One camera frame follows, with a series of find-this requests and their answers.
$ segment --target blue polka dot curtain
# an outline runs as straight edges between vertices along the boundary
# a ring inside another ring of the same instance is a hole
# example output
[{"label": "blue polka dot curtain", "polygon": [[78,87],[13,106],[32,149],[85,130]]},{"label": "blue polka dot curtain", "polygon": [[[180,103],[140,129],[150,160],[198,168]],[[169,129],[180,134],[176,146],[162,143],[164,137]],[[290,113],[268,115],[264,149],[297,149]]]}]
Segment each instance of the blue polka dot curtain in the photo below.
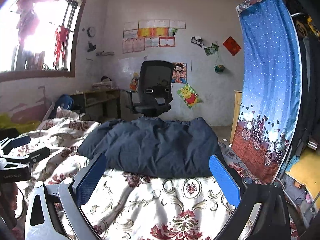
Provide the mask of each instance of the blue polka dot curtain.
[{"label": "blue polka dot curtain", "polygon": [[301,59],[297,34],[282,0],[251,4],[238,9],[245,70],[232,148],[255,176],[270,183],[295,130]]}]

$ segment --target dark blue comforter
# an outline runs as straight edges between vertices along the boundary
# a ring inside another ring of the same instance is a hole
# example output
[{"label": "dark blue comforter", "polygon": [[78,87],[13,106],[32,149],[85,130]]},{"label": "dark blue comforter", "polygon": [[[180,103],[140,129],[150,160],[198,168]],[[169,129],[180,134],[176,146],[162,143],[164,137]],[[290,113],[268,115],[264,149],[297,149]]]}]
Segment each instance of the dark blue comforter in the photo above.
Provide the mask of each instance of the dark blue comforter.
[{"label": "dark blue comforter", "polygon": [[209,158],[221,155],[218,138],[201,117],[190,122],[141,117],[113,120],[92,131],[78,152],[107,157],[107,168],[161,178],[211,176]]}]

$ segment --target office chair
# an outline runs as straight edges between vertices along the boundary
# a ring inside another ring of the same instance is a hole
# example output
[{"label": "office chair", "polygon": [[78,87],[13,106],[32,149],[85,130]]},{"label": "office chair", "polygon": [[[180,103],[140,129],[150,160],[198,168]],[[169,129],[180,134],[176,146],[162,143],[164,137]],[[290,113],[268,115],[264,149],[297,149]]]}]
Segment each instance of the office chair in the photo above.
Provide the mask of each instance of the office chair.
[{"label": "office chair", "polygon": [[151,60],[142,63],[138,97],[140,103],[132,101],[133,90],[124,90],[129,95],[130,109],[133,114],[144,114],[147,117],[157,117],[171,109],[171,82],[174,65],[162,60]]}]

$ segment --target poster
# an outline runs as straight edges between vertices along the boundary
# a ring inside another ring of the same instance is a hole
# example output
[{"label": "poster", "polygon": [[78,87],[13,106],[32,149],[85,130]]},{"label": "poster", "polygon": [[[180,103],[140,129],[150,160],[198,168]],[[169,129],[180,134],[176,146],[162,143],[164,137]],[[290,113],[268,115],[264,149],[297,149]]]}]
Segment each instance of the poster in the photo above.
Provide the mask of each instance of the poster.
[{"label": "poster", "polygon": [[169,28],[170,20],[155,20],[155,28]]},{"label": "poster", "polygon": [[138,27],[139,27],[139,22],[124,23],[124,31],[135,30],[135,29],[138,29]]},{"label": "poster", "polygon": [[139,21],[139,29],[153,28],[155,20]]},{"label": "poster", "polygon": [[133,39],[133,52],[144,51],[144,39]]},{"label": "poster", "polygon": [[130,90],[137,91],[139,82],[139,74],[137,72],[133,73],[132,80],[130,82]]},{"label": "poster", "polygon": [[122,40],[122,54],[133,52],[133,39]]},{"label": "poster", "polygon": [[241,50],[239,44],[231,36],[223,43],[223,46],[225,46],[227,50],[229,50],[232,56],[234,56]]},{"label": "poster", "polygon": [[153,28],[153,37],[168,37],[168,28]]},{"label": "poster", "polygon": [[138,38],[151,38],[152,28],[138,29]]},{"label": "poster", "polygon": [[170,28],[185,29],[186,22],[180,20],[170,20]]},{"label": "poster", "polygon": [[201,101],[196,91],[188,83],[180,88],[177,93],[189,108]]},{"label": "poster", "polygon": [[174,37],[164,38],[160,37],[160,47],[175,47],[176,41]]},{"label": "poster", "polygon": [[138,38],[138,30],[124,31],[123,38],[125,40]]},{"label": "poster", "polygon": [[144,46],[146,48],[158,47],[159,44],[160,44],[160,38],[145,38],[144,39]]},{"label": "poster", "polygon": [[176,36],[178,29],[177,28],[169,28],[168,37]]},{"label": "poster", "polygon": [[187,83],[187,64],[186,63],[178,63],[172,62],[175,65],[172,74],[172,83],[180,83],[186,84]]}]

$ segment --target floral bedsheet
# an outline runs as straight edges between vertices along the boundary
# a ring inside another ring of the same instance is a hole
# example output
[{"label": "floral bedsheet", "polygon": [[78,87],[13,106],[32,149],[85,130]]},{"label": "floral bedsheet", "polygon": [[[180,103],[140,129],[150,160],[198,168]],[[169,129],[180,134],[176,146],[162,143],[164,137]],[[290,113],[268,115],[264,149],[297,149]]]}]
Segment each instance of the floral bedsheet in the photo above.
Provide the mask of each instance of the floral bedsheet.
[{"label": "floral bedsheet", "polygon": [[[21,156],[43,146],[51,150],[49,158],[33,167],[30,181],[17,183],[27,204],[37,181],[60,183],[88,165],[89,160],[78,155],[77,148],[99,125],[70,116],[47,120],[39,130],[29,132],[28,145],[11,151],[10,155]],[[230,166],[258,182],[228,146],[219,145]],[[56,208],[69,237],[76,239],[61,204]],[[105,171],[81,208],[102,239],[125,240],[211,240],[234,210],[213,176],[161,179],[117,170]],[[245,239],[251,228],[252,221],[248,220],[239,239]]]}]

